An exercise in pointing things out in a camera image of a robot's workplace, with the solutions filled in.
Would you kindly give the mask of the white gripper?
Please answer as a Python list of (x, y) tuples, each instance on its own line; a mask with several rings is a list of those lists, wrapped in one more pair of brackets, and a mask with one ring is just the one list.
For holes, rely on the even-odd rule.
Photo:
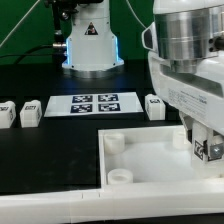
[(148, 53), (148, 61), (155, 93), (181, 111), (179, 116), (187, 140), (193, 141), (193, 119), (213, 129), (207, 138), (208, 161), (221, 160), (224, 156), (224, 53), (199, 61), (195, 74), (172, 72), (169, 62), (152, 51)]

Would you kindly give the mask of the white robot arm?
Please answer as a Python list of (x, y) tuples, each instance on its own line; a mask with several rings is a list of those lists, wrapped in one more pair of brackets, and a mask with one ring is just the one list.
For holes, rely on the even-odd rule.
[[(63, 68), (90, 73), (122, 63), (109, 0), (69, 0)], [(142, 33), (156, 94), (179, 110), (193, 154), (224, 159), (224, 0), (154, 0)]]

